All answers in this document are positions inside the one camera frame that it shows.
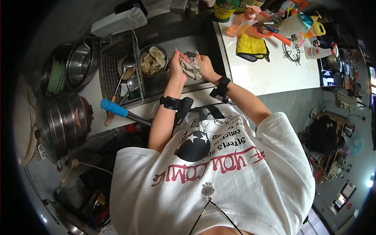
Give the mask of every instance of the stainless steel sink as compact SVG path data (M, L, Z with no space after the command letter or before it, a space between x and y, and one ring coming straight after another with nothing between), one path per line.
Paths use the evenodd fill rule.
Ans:
M211 20L210 13L207 11L188 17L169 12L149 18L145 26L135 30L138 46L141 49L147 45L159 44L165 49L169 59L172 58L175 47L182 53L198 50L201 55L209 56L216 73L232 79L218 23ZM119 43L130 33L115 35L113 39ZM144 77L144 103L159 100L169 78L170 72L152 78ZM195 81L188 78L183 93L211 87L214 85L204 79Z

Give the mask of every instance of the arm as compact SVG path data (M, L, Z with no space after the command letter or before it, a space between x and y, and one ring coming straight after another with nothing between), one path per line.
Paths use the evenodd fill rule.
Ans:
M180 99L184 83L187 77L184 75L180 67L178 50L175 50L174 56L170 61L170 80L163 93L164 97L170 96L172 98ZM171 110L159 105L155 113L152 126L150 127L148 149L153 149L162 152L165 145L171 139L171 133L174 126L176 110Z
M222 77L214 72L210 59L207 56L199 55L196 51L196 58L201 67L201 75L209 82L218 86L218 80ZM271 112L254 94L241 86L230 82L227 85L228 97L255 123L256 126L262 120L269 117Z

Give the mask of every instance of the hand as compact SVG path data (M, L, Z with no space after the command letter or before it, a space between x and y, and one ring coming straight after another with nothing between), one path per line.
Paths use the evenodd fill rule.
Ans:
M175 48L175 53L173 57L171 58L170 64L169 64L170 74L171 74L170 80L175 80L175 81L178 81L179 83L184 84L187 81L187 76L183 73L183 70L180 66L180 61L179 61L180 54L181 53Z
M209 57L200 55L198 51L196 51L195 57L197 59L198 65L201 68L200 74L202 75L202 77L208 82L211 82L214 85L218 86L218 80L222 76L214 72Z

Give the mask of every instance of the white t-shirt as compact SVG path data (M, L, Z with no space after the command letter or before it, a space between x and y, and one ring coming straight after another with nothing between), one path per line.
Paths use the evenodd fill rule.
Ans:
M189 234L208 197L240 229L255 235L295 235L313 203L315 180L282 112L256 135L230 105L190 112L162 153L137 147L116 156L110 215L118 234ZM192 234L233 227L209 204Z

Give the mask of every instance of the blue fan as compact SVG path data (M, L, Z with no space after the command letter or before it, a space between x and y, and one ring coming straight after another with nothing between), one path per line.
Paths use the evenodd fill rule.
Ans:
M352 154L358 155L363 149L363 139L354 134L347 140L347 146Z

